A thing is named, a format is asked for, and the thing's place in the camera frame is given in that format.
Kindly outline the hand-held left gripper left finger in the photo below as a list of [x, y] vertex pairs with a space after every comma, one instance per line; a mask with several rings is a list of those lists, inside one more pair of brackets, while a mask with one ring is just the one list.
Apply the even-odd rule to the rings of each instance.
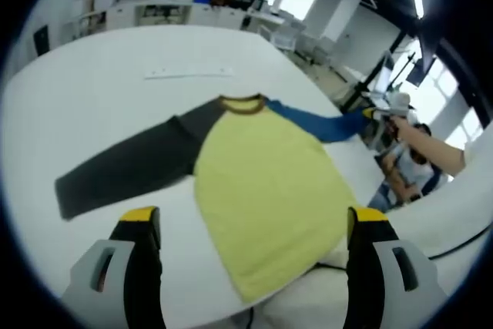
[[72, 266], [62, 302], [85, 328], [164, 328], [159, 208], [120, 217]]

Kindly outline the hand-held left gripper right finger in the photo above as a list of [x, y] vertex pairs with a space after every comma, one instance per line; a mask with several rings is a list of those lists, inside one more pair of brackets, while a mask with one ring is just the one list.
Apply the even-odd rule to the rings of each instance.
[[447, 295], [438, 269], [379, 210], [348, 209], [346, 328], [420, 328]]

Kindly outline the person's right hand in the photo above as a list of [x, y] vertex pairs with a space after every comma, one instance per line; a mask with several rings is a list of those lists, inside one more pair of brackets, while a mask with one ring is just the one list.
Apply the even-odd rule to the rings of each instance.
[[392, 116], [391, 122], [394, 127], [394, 135], [398, 139], [411, 144], [413, 139], [414, 127], [410, 125], [405, 118], [400, 116]]

